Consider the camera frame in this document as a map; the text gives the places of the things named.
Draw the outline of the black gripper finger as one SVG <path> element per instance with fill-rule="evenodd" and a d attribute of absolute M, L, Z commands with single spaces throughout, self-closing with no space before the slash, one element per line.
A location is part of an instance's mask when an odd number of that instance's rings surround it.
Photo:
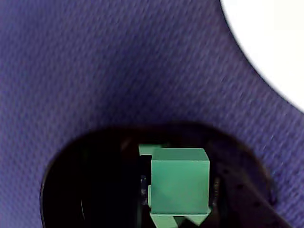
<path fill-rule="evenodd" d="M 210 228 L 289 228 L 249 178 L 219 162 L 213 185 Z"/>
<path fill-rule="evenodd" d="M 83 215 L 87 228 L 141 228 L 148 204 L 144 159 L 93 159 L 84 180 Z"/>

